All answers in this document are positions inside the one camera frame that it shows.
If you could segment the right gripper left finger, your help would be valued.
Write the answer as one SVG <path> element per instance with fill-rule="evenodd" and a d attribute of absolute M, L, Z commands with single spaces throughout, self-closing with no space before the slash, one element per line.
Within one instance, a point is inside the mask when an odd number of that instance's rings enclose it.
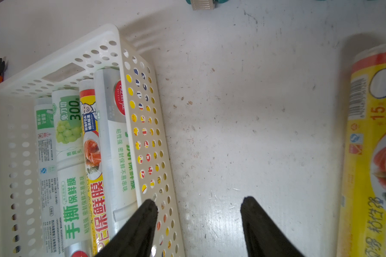
<path fill-rule="evenodd" d="M 149 257 L 153 246 L 158 208 L 145 200 L 98 257 Z"/>

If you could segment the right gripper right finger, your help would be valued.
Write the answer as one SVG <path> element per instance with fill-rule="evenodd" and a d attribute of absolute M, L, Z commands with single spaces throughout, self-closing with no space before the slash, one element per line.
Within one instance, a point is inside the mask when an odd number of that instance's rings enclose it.
<path fill-rule="evenodd" d="M 250 257 L 302 257 L 253 197 L 245 197 L 240 208 L 244 239 Z"/>

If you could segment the white perforated plastic basket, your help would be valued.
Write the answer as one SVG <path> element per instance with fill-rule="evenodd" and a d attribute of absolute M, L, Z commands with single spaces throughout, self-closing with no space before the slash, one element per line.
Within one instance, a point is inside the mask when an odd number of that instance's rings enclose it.
<path fill-rule="evenodd" d="M 91 257 L 146 200 L 147 257 L 183 257 L 154 67 L 104 25 L 0 83 L 0 257 Z"/>

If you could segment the silver green wrap roll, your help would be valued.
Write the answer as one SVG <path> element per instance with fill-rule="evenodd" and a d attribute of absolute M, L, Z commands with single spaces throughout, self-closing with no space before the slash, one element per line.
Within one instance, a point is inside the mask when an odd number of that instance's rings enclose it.
<path fill-rule="evenodd" d="M 90 257 L 92 238 L 79 92 L 54 91 L 51 99 L 56 133 L 56 167 L 61 199 L 64 255 Z"/>

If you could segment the yellow wrap roll with salmon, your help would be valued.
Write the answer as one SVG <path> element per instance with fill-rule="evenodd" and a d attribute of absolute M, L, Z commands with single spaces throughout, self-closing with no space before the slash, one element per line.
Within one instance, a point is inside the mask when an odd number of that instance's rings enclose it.
<path fill-rule="evenodd" d="M 154 225 L 152 257 L 173 257 L 172 213 L 169 204 L 168 158 L 164 150 L 163 124 L 159 118 L 157 92 L 151 73 L 134 65 L 125 76 L 129 101 L 130 136 L 135 154 L 137 199 L 154 201 L 158 217 Z"/>

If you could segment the green white wrap roll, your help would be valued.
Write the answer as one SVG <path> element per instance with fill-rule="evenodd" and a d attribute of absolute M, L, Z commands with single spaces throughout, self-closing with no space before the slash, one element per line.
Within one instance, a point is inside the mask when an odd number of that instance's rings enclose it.
<path fill-rule="evenodd" d="M 44 252 L 47 257 L 62 257 L 64 246 L 51 98 L 36 99 L 34 114 Z"/>
<path fill-rule="evenodd" d="M 119 70 L 102 69 L 94 75 L 95 99 L 107 194 L 108 230 L 115 237 L 137 210 L 135 178 Z"/>

